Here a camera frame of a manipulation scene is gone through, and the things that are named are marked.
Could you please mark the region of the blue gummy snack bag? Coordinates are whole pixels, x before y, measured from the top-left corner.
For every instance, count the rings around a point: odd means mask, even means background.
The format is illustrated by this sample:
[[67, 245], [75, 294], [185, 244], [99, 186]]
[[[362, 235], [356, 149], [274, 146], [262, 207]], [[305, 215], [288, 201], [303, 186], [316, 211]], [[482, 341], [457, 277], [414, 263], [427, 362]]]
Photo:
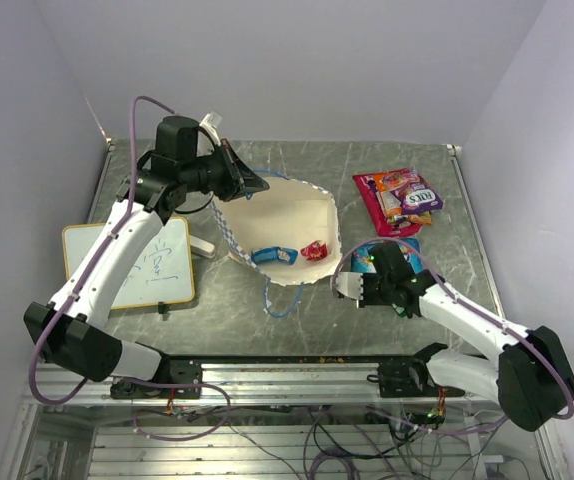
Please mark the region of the blue gummy snack bag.
[[[371, 251], [379, 245], [379, 242], [370, 242], [357, 248], [351, 256], [350, 269], [357, 273], [375, 273]], [[420, 244], [416, 238], [400, 238], [398, 248], [403, 254], [405, 261], [412, 267], [414, 273], [423, 269], [422, 260], [416, 254], [420, 251]]]

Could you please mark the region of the blue checkered paper bag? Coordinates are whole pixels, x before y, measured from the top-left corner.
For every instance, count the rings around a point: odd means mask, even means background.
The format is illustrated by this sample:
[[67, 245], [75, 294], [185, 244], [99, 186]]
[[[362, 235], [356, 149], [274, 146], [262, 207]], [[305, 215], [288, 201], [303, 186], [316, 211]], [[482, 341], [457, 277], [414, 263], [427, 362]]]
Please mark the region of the blue checkered paper bag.
[[[263, 309], [269, 316], [282, 319], [297, 306], [304, 287], [331, 277], [342, 258], [338, 208], [327, 189], [311, 182], [289, 177], [268, 169], [255, 171], [270, 189], [231, 202], [214, 200], [212, 211], [232, 259], [265, 277]], [[327, 244], [329, 255], [308, 262], [300, 249], [315, 240]], [[279, 246], [299, 252], [293, 265], [279, 262], [255, 264], [254, 250]], [[297, 293], [289, 307], [279, 312], [268, 297], [270, 284], [295, 286]]]

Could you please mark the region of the small blue candy wrapper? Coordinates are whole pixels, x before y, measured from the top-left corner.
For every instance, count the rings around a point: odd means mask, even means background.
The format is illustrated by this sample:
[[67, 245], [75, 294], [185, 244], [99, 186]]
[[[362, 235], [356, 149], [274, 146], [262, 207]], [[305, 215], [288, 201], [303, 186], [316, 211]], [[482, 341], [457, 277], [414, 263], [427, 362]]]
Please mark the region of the small blue candy wrapper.
[[279, 262], [287, 265], [293, 265], [299, 252], [295, 249], [272, 246], [254, 250], [251, 254], [251, 259], [255, 264], [263, 264], [270, 262]]

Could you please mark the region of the orange snack packet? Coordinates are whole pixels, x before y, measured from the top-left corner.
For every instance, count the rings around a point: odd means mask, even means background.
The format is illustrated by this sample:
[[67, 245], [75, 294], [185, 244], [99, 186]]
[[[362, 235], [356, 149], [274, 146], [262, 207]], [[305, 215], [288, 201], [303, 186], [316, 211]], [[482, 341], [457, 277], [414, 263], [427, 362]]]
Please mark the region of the orange snack packet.
[[432, 216], [429, 212], [420, 214], [403, 214], [401, 201], [383, 183], [384, 174], [375, 174], [367, 177], [367, 185], [374, 193], [387, 223], [395, 227], [406, 227], [411, 225], [431, 226]]

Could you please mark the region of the small red candy wrapper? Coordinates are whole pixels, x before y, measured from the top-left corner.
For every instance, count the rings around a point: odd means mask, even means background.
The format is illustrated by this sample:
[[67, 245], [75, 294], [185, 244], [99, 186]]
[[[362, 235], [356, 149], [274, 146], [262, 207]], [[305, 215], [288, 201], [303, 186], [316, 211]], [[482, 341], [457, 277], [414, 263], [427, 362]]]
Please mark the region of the small red candy wrapper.
[[317, 262], [329, 255], [328, 247], [322, 240], [315, 240], [300, 249], [300, 254], [308, 262]]

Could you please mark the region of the colourful candy packet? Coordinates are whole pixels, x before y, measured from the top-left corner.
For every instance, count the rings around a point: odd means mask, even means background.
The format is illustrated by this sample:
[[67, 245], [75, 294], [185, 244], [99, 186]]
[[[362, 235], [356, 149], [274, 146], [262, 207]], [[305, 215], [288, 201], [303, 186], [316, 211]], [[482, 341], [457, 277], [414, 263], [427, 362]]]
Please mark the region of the colourful candy packet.
[[387, 172], [382, 184], [399, 202], [403, 215], [420, 215], [443, 208], [442, 198], [414, 168]]

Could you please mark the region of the red chips packet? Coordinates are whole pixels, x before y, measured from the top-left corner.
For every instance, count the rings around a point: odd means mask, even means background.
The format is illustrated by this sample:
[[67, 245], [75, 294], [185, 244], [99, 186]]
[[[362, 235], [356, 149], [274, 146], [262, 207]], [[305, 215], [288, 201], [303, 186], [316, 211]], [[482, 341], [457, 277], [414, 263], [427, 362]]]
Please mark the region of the red chips packet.
[[353, 175], [358, 191], [362, 197], [365, 207], [369, 213], [376, 233], [382, 237], [402, 238], [416, 235], [422, 228], [420, 224], [407, 220], [399, 225], [390, 224], [380, 205], [377, 195], [377, 188], [374, 186], [373, 177], [367, 175]]

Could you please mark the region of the green snack packet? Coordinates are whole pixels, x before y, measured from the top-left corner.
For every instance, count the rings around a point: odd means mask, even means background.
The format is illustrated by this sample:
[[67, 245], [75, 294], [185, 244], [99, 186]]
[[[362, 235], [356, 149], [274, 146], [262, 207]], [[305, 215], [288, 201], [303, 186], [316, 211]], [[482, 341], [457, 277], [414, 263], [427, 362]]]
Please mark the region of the green snack packet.
[[400, 306], [394, 306], [395, 313], [401, 318], [409, 318], [410, 314], [406, 308]]

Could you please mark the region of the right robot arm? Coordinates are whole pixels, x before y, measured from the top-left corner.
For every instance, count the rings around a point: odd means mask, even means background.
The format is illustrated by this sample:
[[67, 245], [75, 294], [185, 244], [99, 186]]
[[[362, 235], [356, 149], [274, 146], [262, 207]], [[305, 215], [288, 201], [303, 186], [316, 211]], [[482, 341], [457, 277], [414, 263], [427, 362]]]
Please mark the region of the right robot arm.
[[393, 242], [374, 246], [370, 257], [375, 270], [359, 282], [360, 305], [387, 305], [401, 317], [430, 320], [479, 353], [429, 349], [407, 373], [415, 393], [430, 395], [440, 386], [471, 392], [530, 432], [573, 416], [574, 373], [552, 329], [516, 324], [460, 294], [430, 268], [414, 271]]

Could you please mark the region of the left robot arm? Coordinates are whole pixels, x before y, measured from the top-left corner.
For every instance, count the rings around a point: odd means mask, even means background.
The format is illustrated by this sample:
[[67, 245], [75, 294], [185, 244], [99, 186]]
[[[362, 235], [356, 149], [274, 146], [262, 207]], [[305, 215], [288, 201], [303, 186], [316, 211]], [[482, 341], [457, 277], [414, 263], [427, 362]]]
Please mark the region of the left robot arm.
[[169, 389], [169, 355], [122, 341], [104, 325], [138, 257], [188, 194], [212, 194], [228, 202], [268, 190], [268, 183], [219, 136], [221, 120], [216, 113], [200, 121], [165, 117], [157, 126], [153, 149], [131, 155], [130, 173], [110, 216], [78, 268], [47, 303], [27, 307], [23, 321], [34, 342], [28, 382], [37, 400], [54, 402], [38, 388], [36, 370], [42, 360], [81, 376], [83, 382], [125, 378], [149, 397]]

